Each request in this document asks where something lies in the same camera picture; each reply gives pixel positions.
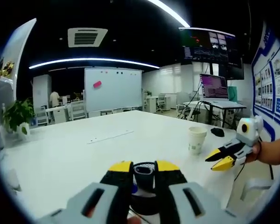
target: white pot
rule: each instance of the white pot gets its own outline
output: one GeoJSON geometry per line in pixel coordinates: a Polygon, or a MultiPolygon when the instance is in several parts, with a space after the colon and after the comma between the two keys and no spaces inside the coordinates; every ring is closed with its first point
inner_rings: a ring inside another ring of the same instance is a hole
{"type": "Polygon", "coordinates": [[[30,139],[30,128],[29,128],[29,124],[26,123],[26,122],[23,122],[21,123],[18,127],[17,127],[17,132],[18,132],[18,135],[19,135],[19,138],[21,140],[29,140],[30,139]],[[25,127],[26,128],[26,131],[27,131],[27,134],[23,133],[22,131],[22,128],[25,127]]]}

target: ceiling light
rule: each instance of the ceiling light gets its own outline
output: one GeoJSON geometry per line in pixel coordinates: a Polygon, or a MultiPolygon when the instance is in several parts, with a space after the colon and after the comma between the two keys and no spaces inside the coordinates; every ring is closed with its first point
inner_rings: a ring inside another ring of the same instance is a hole
{"type": "Polygon", "coordinates": [[[155,4],[157,7],[160,7],[166,13],[170,14],[173,18],[175,18],[177,21],[179,21],[184,27],[191,27],[179,14],[177,14],[175,11],[173,11],[171,8],[169,8],[167,5],[165,5],[163,2],[161,2],[159,0],[148,0],[148,1],[155,4]]]}
{"type": "Polygon", "coordinates": [[[61,60],[56,60],[56,61],[51,61],[51,62],[44,62],[41,64],[36,64],[33,66],[30,66],[29,69],[35,69],[37,67],[41,67],[47,64],[55,64],[55,63],[61,63],[61,62],[76,62],[76,61],[107,61],[107,62],[121,62],[121,63],[129,63],[129,64],[136,64],[136,65],[142,65],[142,66],[147,66],[155,69],[159,69],[160,67],[150,65],[150,64],[145,64],[145,63],[139,63],[139,62],[132,62],[132,61],[126,61],[126,60],[119,60],[119,59],[110,59],[110,58],[94,58],[94,57],[88,57],[88,58],[69,58],[69,59],[61,59],[61,60]]]}

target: human arm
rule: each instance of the human arm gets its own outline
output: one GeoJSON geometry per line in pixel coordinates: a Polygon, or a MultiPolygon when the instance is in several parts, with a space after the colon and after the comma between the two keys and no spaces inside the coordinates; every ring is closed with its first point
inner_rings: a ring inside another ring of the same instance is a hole
{"type": "Polygon", "coordinates": [[[256,143],[253,146],[253,152],[247,156],[246,162],[256,159],[266,164],[280,165],[280,139],[273,142],[256,143]]]}

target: robotic hand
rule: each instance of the robotic hand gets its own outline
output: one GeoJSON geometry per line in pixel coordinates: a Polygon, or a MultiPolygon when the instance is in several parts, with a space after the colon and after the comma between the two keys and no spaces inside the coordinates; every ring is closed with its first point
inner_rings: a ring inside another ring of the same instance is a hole
{"type": "Polygon", "coordinates": [[[253,145],[259,140],[262,128],[261,116],[242,118],[237,127],[236,138],[213,150],[205,161],[220,160],[211,168],[214,171],[224,171],[235,165],[244,164],[246,156],[252,152],[253,145]]]}

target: green leaves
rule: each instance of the green leaves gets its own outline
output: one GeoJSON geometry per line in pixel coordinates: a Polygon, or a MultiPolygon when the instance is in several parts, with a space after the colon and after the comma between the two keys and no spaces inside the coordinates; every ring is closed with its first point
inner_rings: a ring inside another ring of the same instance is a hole
{"type": "Polygon", "coordinates": [[[14,103],[3,114],[3,118],[6,124],[16,132],[17,126],[21,123],[29,123],[30,119],[35,116],[32,103],[26,99],[25,101],[14,101],[14,103]]]}

